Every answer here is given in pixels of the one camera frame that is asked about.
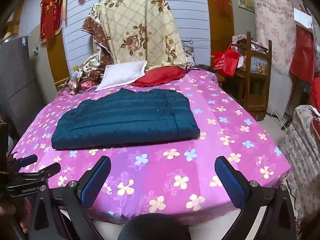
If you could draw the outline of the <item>person's left hand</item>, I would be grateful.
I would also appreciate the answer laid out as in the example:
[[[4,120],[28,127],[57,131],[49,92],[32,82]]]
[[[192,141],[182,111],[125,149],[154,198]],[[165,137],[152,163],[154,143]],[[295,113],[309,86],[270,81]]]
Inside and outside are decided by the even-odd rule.
[[[1,216],[18,214],[18,223],[22,231],[29,233],[31,225],[31,203],[25,197],[14,198],[13,200],[5,200],[1,198]]]

